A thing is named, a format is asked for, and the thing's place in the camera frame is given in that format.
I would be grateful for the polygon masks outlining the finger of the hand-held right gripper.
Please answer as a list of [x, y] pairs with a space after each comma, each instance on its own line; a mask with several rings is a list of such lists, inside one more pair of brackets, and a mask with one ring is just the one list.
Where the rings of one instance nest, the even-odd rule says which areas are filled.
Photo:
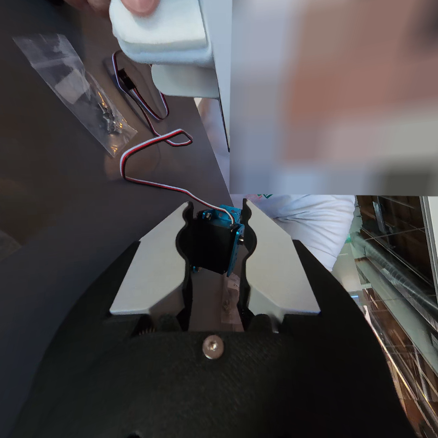
[[202, 0], [200, 6], [211, 43], [213, 61], [219, 90], [219, 103], [223, 127], [230, 150], [229, 120], [231, 93], [231, 46], [232, 6], [231, 0]]

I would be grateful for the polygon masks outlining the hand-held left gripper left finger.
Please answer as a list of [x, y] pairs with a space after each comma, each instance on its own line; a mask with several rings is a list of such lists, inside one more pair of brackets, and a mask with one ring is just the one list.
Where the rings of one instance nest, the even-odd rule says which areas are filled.
[[193, 293], [190, 263], [181, 240], [193, 220], [194, 205], [184, 202], [139, 240], [110, 307], [112, 316], [148, 315], [158, 323], [173, 315], [181, 329], [189, 328]]

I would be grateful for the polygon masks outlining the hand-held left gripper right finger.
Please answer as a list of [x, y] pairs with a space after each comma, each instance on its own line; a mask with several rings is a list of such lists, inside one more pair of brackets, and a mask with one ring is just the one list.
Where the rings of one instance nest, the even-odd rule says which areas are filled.
[[240, 274], [240, 319], [245, 331], [257, 315], [272, 326], [287, 315], [317, 316], [320, 307], [291, 236], [244, 199], [241, 221], [247, 255]]

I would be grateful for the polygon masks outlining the blue servo bracket assembly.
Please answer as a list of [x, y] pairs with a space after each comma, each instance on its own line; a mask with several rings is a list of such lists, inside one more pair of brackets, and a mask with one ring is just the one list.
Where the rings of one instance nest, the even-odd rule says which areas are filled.
[[221, 205], [223, 211], [199, 211], [191, 225], [191, 261], [193, 269], [207, 269], [229, 277], [244, 243], [242, 210]]

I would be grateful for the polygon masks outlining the dark grey desk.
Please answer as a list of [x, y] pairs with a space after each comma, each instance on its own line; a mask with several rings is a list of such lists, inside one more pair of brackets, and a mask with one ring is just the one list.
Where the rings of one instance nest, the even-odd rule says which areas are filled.
[[128, 183], [30, 65], [14, 37], [65, 35], [137, 131], [103, 61], [117, 49], [110, 23], [68, 5], [1, 1], [1, 229], [21, 248], [1, 262], [1, 392], [29, 386], [75, 300], [134, 240], [190, 198]]

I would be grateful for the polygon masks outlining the person's right hand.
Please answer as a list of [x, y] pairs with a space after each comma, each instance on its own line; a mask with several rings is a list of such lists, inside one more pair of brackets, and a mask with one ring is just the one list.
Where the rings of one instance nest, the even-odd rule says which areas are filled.
[[[81, 1], [81, 8], [100, 16], [108, 16], [110, 2], [110, 0], [85, 0]], [[121, 2], [132, 14], [140, 17], [151, 15], [160, 3], [159, 0], [122, 0]]]

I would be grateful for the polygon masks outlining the person's white shirt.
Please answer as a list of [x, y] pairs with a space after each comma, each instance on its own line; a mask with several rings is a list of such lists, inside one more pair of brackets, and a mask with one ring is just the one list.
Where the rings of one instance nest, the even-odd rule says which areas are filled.
[[[195, 98], [202, 123], [229, 189], [229, 152], [220, 104], [215, 99]], [[231, 194], [235, 207], [244, 198], [250, 200], [285, 230], [299, 240], [332, 271], [349, 235], [354, 218], [355, 195], [271, 195]]]

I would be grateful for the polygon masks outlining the labelled clear screw bag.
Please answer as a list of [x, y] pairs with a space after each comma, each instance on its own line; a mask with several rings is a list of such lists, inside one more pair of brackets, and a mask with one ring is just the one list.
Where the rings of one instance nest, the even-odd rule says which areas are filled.
[[224, 275], [221, 302], [221, 322], [237, 329], [241, 325], [237, 304], [239, 302], [240, 279], [235, 273]]

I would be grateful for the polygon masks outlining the long clear plastic bag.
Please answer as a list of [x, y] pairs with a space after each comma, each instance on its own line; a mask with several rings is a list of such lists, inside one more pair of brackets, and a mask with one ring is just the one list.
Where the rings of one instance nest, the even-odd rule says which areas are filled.
[[13, 40], [55, 95], [112, 157], [137, 134], [86, 71], [64, 35], [38, 34]]

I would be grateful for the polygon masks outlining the metal rail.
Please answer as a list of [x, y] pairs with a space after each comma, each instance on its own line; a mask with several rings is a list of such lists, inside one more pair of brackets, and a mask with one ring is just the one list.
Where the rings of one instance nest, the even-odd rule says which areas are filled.
[[381, 245], [374, 246], [359, 234], [351, 236], [356, 249], [363, 251], [366, 258], [396, 287], [403, 287], [408, 295], [422, 307], [437, 313], [435, 290], [400, 262], [395, 256], [383, 249]]

